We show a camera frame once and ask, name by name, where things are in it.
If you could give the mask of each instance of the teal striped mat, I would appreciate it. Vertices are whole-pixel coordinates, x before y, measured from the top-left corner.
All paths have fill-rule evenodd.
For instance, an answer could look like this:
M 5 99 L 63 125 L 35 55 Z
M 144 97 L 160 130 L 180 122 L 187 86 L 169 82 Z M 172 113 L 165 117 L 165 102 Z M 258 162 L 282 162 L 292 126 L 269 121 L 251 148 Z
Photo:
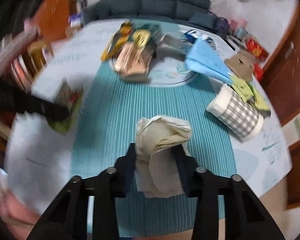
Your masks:
M 200 166 L 230 177 L 236 173 L 236 165 L 228 132 L 205 111 L 214 97 L 204 75 L 179 87 L 150 87 L 122 82 L 107 63 L 102 64 L 81 111 L 71 175 L 92 177 L 113 166 L 134 142 L 137 121 L 161 114 L 189 120 L 193 128 L 190 154 Z M 128 196 L 116 199 L 120 236 L 159 236 L 192 229 L 196 205 L 195 198 L 184 194 L 147 199 L 133 182 Z M 219 206 L 223 218 L 222 198 Z

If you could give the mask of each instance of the white table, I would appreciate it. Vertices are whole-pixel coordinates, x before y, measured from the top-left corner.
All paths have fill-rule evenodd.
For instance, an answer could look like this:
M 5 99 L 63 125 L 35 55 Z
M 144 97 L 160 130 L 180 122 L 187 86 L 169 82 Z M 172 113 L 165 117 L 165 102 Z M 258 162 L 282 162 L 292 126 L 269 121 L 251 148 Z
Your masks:
M 100 66 L 100 55 L 124 20 L 92 22 L 67 42 L 48 63 L 33 85 L 33 94 L 53 101 L 65 78 L 72 89 L 83 86 L 87 96 Z M 193 29 L 180 25 L 186 32 Z M 218 36 L 207 33 L 224 60 L 235 52 Z M 217 92 L 221 82 L 210 79 Z M 267 99 L 260 84 L 253 84 Z M 237 173 L 242 175 L 257 196 L 277 184 L 291 169 L 290 155 L 280 122 L 272 108 L 262 131 L 251 141 L 240 143 L 230 134 Z M 6 153 L 9 188 L 28 208 L 42 214 L 68 182 L 76 125 L 67 135 L 50 129 L 39 115 L 17 115 Z

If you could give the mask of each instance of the gray checkered cup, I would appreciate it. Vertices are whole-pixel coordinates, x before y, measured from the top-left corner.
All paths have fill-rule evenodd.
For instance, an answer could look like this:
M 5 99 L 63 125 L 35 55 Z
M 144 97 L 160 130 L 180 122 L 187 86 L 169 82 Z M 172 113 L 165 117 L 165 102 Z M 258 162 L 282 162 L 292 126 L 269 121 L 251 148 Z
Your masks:
M 226 124 L 242 142 L 254 138 L 263 125 L 263 116 L 226 84 L 206 110 Z

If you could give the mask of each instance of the sofa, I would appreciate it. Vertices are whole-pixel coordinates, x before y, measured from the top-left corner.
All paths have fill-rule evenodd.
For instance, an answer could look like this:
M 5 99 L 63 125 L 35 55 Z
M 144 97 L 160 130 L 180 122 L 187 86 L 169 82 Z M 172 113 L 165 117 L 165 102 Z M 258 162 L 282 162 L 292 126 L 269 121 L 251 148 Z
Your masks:
M 210 0 L 100 0 L 82 10 L 83 24 L 91 21 L 138 18 L 182 24 L 214 33 L 225 39 L 229 28 L 216 30 L 219 21 L 211 14 Z

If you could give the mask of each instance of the crumpled tissue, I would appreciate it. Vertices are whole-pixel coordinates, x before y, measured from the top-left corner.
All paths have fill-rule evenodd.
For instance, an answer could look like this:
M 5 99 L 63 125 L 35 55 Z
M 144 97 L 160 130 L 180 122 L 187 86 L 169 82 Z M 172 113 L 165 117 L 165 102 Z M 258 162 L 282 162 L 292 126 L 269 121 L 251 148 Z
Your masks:
M 183 193 L 171 147 L 181 144 L 185 153 L 192 136 L 189 121 L 157 115 L 141 118 L 136 134 L 137 190 L 146 198 L 171 197 Z

